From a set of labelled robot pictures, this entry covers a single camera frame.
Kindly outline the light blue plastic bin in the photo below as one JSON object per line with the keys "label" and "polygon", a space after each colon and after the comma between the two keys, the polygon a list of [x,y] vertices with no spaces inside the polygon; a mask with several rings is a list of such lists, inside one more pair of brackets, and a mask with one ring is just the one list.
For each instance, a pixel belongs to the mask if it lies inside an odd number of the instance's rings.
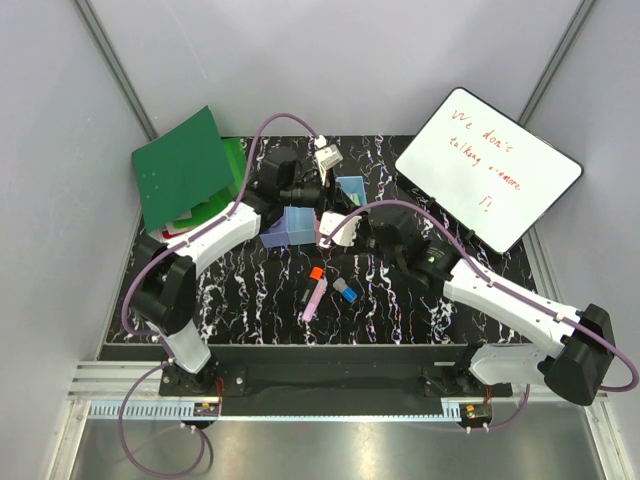
{"label": "light blue plastic bin", "polygon": [[312,208],[286,207],[284,215],[290,245],[316,243],[315,212]]}

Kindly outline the purple plastic bin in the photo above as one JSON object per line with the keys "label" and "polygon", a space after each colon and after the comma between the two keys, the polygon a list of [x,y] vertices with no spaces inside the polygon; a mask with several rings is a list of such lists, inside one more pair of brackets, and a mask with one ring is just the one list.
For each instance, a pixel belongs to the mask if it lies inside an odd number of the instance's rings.
{"label": "purple plastic bin", "polygon": [[267,249],[288,246],[289,234],[284,220],[274,224],[263,233],[260,234],[263,246]]}

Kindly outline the blue capped small bottle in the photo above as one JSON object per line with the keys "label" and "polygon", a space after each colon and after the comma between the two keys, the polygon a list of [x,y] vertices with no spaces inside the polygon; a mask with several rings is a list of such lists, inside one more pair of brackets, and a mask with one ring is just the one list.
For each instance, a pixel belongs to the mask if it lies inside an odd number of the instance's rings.
{"label": "blue capped small bottle", "polygon": [[353,304],[358,298],[357,293],[346,283],[343,278],[337,278],[333,282],[332,286],[349,304]]}

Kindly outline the orange capped black highlighter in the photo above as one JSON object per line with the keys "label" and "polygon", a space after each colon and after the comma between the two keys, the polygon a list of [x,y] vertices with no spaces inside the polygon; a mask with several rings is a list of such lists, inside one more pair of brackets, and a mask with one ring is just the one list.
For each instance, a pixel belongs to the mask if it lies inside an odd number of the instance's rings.
{"label": "orange capped black highlighter", "polygon": [[311,273],[309,274],[309,277],[305,284],[303,294],[300,298],[300,303],[302,305],[305,305],[309,301],[312,293],[314,292],[316,286],[318,285],[319,281],[323,278],[323,276],[324,276],[324,269],[322,267],[314,266],[312,268]]}

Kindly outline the pink highlighter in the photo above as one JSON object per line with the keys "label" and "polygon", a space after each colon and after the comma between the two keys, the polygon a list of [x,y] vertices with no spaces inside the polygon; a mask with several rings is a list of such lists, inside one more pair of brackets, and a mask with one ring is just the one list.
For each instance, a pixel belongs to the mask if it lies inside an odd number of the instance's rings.
{"label": "pink highlighter", "polygon": [[309,322],[312,320],[317,307],[324,296],[327,289],[328,282],[325,278],[322,278],[318,285],[316,286],[314,292],[312,293],[308,303],[305,306],[305,309],[302,314],[302,320],[304,322]]}

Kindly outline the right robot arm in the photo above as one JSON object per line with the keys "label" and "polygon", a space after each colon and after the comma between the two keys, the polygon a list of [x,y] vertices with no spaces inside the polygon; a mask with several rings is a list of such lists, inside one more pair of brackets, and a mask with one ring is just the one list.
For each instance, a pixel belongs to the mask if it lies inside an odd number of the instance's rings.
{"label": "right robot arm", "polygon": [[589,406],[603,391],[615,345],[605,309],[595,304],[577,309],[508,281],[451,241],[423,238],[406,210],[390,223],[374,220],[374,213],[360,209],[348,215],[353,247],[378,257],[424,292],[464,304],[526,339],[470,348],[453,374],[460,393],[472,397],[489,385],[527,383]]}

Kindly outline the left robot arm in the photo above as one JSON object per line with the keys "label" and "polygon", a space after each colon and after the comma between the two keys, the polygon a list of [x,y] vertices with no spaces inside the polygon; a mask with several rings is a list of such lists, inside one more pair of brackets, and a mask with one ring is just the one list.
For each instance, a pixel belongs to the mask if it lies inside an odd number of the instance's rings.
{"label": "left robot arm", "polygon": [[215,386],[212,354],[198,333],[197,279],[212,263],[269,229],[287,206],[320,209],[336,191],[332,168],[342,161],[335,145],[314,153],[316,173],[298,179],[297,154],[277,149],[251,175],[236,199],[220,214],[172,244],[147,238],[142,269],[125,297],[124,313],[134,313],[158,337],[183,371],[181,384],[196,396]]}

